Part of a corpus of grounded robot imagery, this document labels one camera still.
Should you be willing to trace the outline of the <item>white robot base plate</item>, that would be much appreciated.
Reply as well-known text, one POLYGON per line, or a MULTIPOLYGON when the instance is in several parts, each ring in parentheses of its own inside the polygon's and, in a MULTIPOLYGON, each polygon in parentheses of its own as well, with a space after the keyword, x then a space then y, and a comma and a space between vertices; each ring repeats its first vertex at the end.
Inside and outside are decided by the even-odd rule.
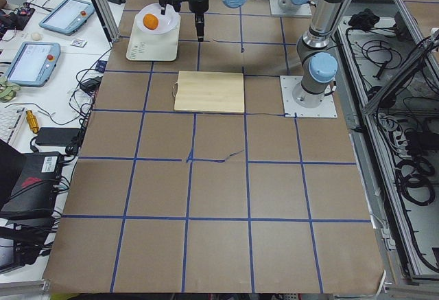
POLYGON ((337 118, 331 87, 324 93, 310 94, 302 87, 302 76, 281 76, 283 110, 286 117, 337 118))

